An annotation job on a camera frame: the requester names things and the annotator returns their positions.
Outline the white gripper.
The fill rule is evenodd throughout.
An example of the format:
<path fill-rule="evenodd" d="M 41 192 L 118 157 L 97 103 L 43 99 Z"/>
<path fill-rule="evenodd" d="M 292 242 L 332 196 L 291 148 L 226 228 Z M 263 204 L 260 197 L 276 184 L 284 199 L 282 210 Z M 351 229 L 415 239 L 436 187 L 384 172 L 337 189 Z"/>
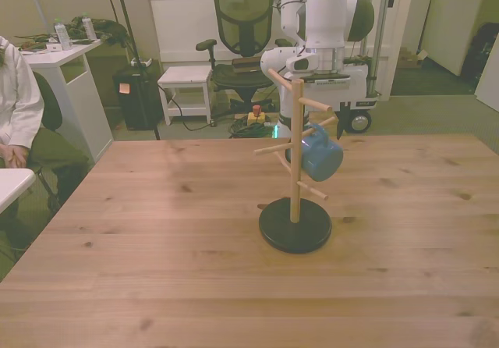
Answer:
<path fill-rule="evenodd" d="M 343 73 L 318 74 L 307 77 L 305 98 L 329 105 L 338 119 L 337 138 L 341 138 L 349 124 L 350 109 L 368 109 L 366 78 L 368 67 L 347 66 Z"/>

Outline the person left hand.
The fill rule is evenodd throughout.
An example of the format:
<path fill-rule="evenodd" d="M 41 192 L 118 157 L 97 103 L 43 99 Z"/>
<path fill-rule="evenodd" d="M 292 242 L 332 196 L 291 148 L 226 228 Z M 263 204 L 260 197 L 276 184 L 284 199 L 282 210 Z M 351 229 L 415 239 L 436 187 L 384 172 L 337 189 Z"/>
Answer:
<path fill-rule="evenodd" d="M 5 150 L 5 162 L 11 169 L 25 169 L 30 150 L 23 146 L 9 145 Z"/>

